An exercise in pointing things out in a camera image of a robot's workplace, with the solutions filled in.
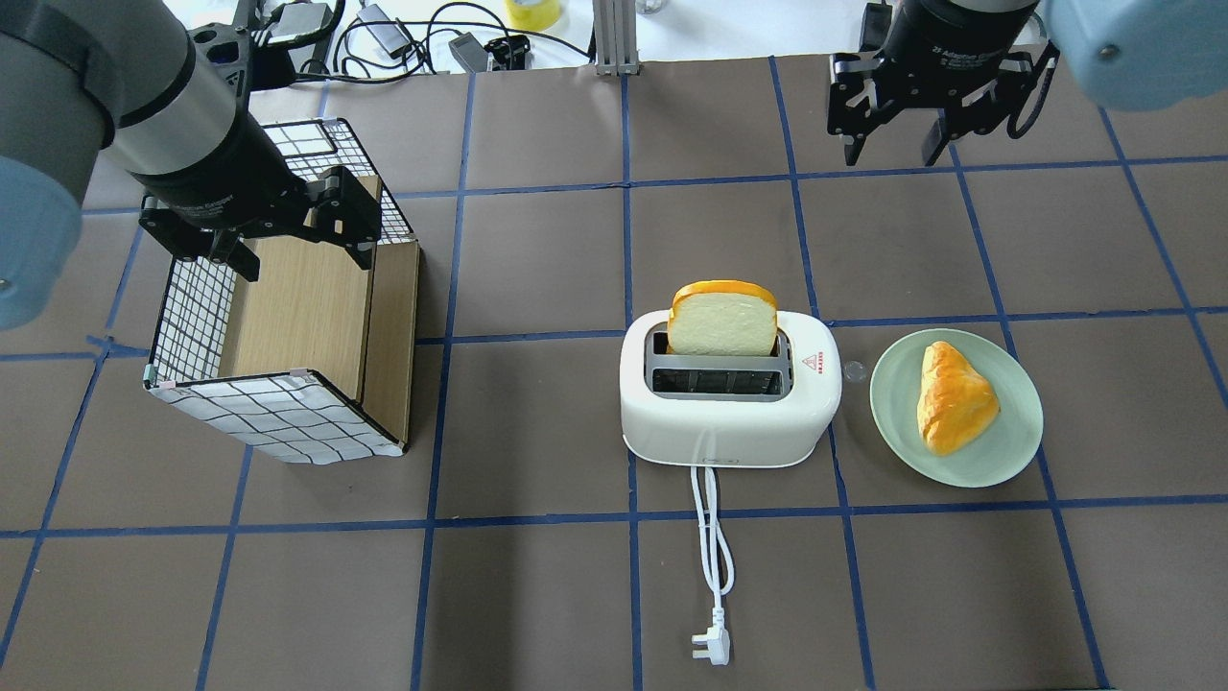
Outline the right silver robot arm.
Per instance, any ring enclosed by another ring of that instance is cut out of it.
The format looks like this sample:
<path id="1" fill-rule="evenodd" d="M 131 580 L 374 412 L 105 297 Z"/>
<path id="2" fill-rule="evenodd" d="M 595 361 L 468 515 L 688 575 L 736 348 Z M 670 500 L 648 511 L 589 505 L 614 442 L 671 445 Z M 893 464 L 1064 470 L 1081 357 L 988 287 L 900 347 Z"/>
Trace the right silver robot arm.
<path id="1" fill-rule="evenodd" d="M 1226 88 L 1223 1 L 899 1 L 865 9 L 860 52 L 830 58 L 826 130 L 860 161 L 879 126 L 935 112 L 922 149 L 1032 130 L 1060 64 L 1094 104 L 1158 110 Z"/>

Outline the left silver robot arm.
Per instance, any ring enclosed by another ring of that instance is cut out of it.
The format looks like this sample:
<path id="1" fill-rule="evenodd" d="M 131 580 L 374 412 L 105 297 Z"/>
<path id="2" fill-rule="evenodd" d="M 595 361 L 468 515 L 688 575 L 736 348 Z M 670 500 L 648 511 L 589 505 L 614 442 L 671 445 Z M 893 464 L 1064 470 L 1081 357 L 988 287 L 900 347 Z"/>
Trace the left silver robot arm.
<path id="1" fill-rule="evenodd" d="M 298 79 L 301 43 L 266 39 L 255 2 L 200 28 L 161 1 L 5 1 L 1 18 L 4 329 L 45 309 L 99 155 L 149 193 L 139 222 L 177 261 L 255 281 L 246 241 L 291 236 L 372 266 L 377 198 L 341 166 L 300 179 L 248 110 Z"/>

